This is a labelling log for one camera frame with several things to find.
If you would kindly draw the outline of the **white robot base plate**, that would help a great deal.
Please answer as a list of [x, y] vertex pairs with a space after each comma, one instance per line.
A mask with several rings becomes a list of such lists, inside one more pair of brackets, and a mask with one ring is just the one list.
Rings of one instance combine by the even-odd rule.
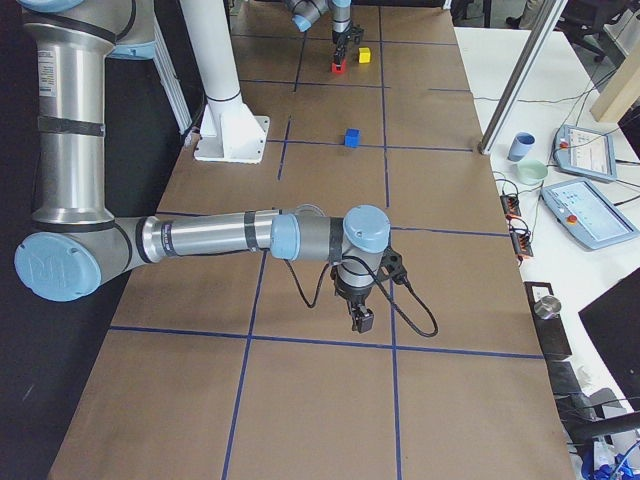
[[194, 157], [205, 162], [260, 163], [264, 154], [270, 118], [254, 116], [220, 116], [220, 131], [216, 135], [206, 135], [213, 126], [211, 115], [206, 113], [200, 128], [201, 138]]

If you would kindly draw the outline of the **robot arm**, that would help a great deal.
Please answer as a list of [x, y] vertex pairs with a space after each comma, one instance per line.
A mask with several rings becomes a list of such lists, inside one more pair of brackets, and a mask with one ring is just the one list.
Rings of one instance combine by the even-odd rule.
[[[250, 327], [260, 281], [257, 255], [172, 259], [124, 274], [94, 294], [51, 302], [19, 281], [16, 245], [31, 230], [32, 170], [38, 160], [35, 127], [36, 48], [13, 1], [1, 5], [1, 335], [103, 332], [110, 325], [240, 335]], [[268, 146], [262, 166], [211, 165], [182, 151], [170, 110], [150, 62], [106, 64], [106, 203], [122, 216], [157, 210], [187, 217], [262, 208], [278, 194], [316, 201], [340, 215], [358, 202], [383, 199], [383, 151], [374, 125], [363, 147], [339, 142], [292, 144], [293, 184], [276, 179], [280, 146]]]
[[292, 22], [300, 32], [306, 32], [325, 13], [332, 15], [332, 42], [335, 45], [332, 66], [341, 71], [345, 64], [348, 45], [359, 45], [364, 29], [351, 18], [350, 0], [285, 0], [286, 8], [292, 14]]

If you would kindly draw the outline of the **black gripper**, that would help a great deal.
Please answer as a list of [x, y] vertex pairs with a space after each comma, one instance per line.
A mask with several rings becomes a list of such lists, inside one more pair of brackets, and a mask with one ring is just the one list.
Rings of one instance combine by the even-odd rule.
[[365, 306], [375, 285], [372, 272], [364, 261], [345, 261], [331, 269], [335, 295], [347, 302], [352, 330], [358, 333], [370, 331], [374, 322], [373, 311]]
[[363, 29], [359, 25], [351, 24], [342, 32], [333, 31], [332, 41], [335, 50], [333, 55], [333, 64], [342, 65], [345, 61], [347, 46], [350, 42], [359, 45], [363, 37]]

